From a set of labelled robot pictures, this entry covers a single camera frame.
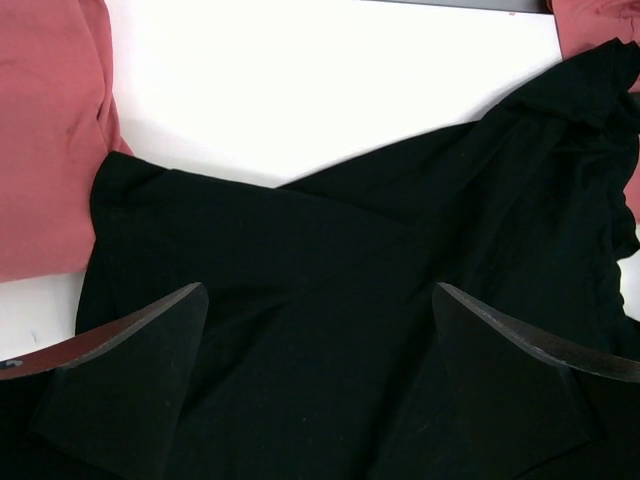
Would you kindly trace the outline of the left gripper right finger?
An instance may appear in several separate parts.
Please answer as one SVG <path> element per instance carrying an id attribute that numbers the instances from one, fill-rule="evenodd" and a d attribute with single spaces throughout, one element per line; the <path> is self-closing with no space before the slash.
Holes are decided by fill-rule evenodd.
<path id="1" fill-rule="evenodd" d="M 484 479 L 636 479 L 639 364 L 505 315 L 446 283 L 440 349 Z"/>

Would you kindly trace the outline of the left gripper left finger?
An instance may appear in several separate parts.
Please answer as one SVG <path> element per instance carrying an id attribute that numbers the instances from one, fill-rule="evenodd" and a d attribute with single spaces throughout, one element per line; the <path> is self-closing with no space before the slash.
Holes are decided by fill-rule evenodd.
<path id="1" fill-rule="evenodd" d="M 160 479 L 208 309 L 189 284 L 1 363 L 4 479 Z"/>

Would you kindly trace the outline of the black t shirt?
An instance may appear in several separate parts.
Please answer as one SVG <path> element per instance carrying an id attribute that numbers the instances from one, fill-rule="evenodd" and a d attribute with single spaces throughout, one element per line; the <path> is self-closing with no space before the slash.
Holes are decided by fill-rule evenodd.
<path id="1" fill-rule="evenodd" d="M 637 252 L 639 49 L 609 41 L 477 122 L 275 189 L 124 154 L 92 187 L 85 332 L 191 283 L 209 307 L 170 479 L 472 479 L 436 343 L 452 284 L 637 358 L 618 263 Z"/>

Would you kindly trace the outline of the folded red t shirt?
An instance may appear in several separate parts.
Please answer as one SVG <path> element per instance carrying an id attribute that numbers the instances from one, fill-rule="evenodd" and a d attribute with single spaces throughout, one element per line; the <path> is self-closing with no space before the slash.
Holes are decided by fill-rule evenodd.
<path id="1" fill-rule="evenodd" d="M 126 153 L 102 1 L 1 4 L 1 279 L 86 267 L 89 196 L 111 151 Z"/>

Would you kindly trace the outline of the crumpled red t shirt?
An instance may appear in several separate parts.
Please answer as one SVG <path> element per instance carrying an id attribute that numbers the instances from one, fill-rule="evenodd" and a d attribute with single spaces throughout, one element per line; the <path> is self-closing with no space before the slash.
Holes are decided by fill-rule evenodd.
<path id="1" fill-rule="evenodd" d="M 548 1 L 564 60 L 611 40 L 639 44 L 638 1 Z"/>

